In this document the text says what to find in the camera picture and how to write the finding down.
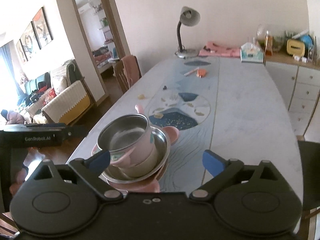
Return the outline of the person left hand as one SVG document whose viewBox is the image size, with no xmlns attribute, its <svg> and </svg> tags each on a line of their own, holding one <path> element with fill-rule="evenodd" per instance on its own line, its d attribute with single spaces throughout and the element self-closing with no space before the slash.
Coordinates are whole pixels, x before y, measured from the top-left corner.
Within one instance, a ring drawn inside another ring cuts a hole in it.
<svg viewBox="0 0 320 240">
<path fill-rule="evenodd" d="M 14 196 L 23 183 L 28 180 L 43 159 L 47 159 L 43 148 L 31 147 L 27 149 L 27 156 L 23 161 L 22 168 L 16 173 L 15 182 L 12 183 L 9 188 L 12 196 Z"/>
</svg>

